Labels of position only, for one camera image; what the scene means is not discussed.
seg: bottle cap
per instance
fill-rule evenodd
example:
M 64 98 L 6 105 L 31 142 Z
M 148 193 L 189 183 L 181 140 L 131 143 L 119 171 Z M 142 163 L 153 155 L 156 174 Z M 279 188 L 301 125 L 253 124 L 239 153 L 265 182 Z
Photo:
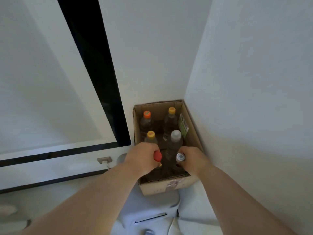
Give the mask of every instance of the bottle cap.
M 145 119 L 150 119 L 151 118 L 151 113 L 150 113 L 150 111 L 145 111 L 145 112 L 143 112 L 143 117 L 145 118 Z
M 173 142 L 178 142 L 182 138 L 182 133 L 179 130 L 174 130 L 171 133 L 171 140 Z
M 147 132 L 147 137 L 148 137 L 148 138 L 154 139 L 155 136 L 156 136 L 156 135 L 155 135 L 155 133 L 154 133 L 153 131 L 148 131 L 148 132 Z
M 185 161 L 185 159 L 186 159 L 186 157 L 185 157 L 185 155 L 184 155 L 183 153 L 178 153 L 178 154 L 176 155 L 176 161 L 177 161 L 177 162 Z
M 155 151 L 153 154 L 153 159 L 157 162 L 161 162 L 162 160 L 162 154 L 160 151 Z
M 175 109 L 174 107 L 170 107 L 170 108 L 168 109 L 168 112 L 169 112 L 170 114 L 175 114 L 176 109 Z

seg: forearm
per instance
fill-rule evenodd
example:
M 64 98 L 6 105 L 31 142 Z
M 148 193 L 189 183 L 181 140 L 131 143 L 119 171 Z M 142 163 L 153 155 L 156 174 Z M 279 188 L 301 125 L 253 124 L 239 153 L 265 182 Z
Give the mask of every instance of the forearm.
M 210 165 L 199 178 L 225 235 L 295 234 L 219 168 Z
M 130 163 L 115 166 L 35 221 L 24 234 L 109 234 L 139 177 Z

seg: red bottle cap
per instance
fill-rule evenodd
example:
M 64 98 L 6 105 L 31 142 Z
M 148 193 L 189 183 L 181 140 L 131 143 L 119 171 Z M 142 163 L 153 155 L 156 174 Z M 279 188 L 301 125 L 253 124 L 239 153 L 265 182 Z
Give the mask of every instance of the red bottle cap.
M 157 162 L 161 162 L 162 154 L 160 151 L 155 151 L 153 154 L 153 159 Z

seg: person's left hand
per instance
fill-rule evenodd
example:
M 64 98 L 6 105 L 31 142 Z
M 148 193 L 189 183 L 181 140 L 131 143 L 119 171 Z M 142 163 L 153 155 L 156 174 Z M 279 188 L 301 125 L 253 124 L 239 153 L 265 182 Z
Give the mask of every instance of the person's left hand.
M 125 163 L 129 163 L 139 177 L 142 177 L 160 165 L 153 159 L 153 153 L 158 150 L 159 147 L 155 143 L 141 142 L 129 150 Z

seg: hand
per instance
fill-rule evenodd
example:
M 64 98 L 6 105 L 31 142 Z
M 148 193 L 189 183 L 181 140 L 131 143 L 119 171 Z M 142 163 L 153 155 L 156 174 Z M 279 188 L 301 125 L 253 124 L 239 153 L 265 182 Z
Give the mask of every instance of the hand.
M 125 163 L 133 166 L 139 177 L 142 177 L 160 165 L 153 159 L 153 153 L 158 150 L 159 147 L 155 143 L 141 142 L 129 150 Z
M 190 175 L 195 175 L 199 177 L 200 173 L 203 170 L 208 170 L 212 166 L 209 159 L 204 155 L 200 149 L 196 147 L 187 147 L 182 146 L 179 150 L 179 153 L 183 153 L 186 156 L 184 162 L 179 164 L 186 170 Z

